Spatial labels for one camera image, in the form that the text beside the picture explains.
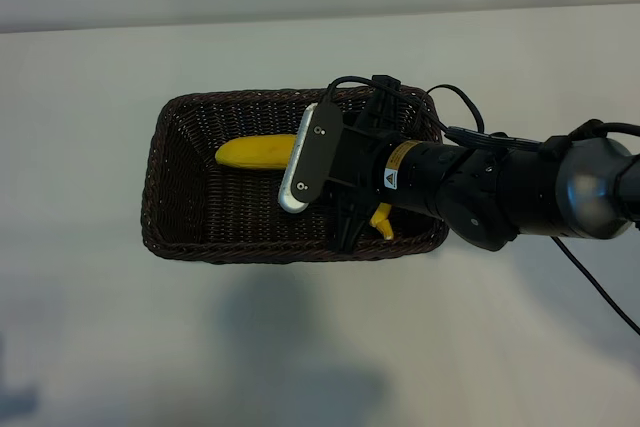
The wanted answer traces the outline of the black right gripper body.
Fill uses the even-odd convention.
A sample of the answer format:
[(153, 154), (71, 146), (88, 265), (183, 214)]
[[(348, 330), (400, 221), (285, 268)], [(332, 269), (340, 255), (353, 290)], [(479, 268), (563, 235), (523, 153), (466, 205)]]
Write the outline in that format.
[(364, 205), (380, 199), (382, 152), (399, 138), (397, 118), (364, 111), (343, 115), (344, 128), (324, 189), (337, 208)]

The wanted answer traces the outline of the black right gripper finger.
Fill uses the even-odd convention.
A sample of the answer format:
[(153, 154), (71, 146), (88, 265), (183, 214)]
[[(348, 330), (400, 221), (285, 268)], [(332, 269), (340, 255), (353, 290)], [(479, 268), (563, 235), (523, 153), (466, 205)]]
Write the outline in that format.
[(354, 194), (340, 194), (336, 204), (334, 250), (338, 253), (352, 253), (372, 215), (371, 200), (362, 200)]
[[(387, 75), (374, 75), (371, 80), (400, 92), (401, 82), (398, 79)], [(398, 111), (399, 99), (376, 87), (367, 101), (367, 130), (399, 132)]]

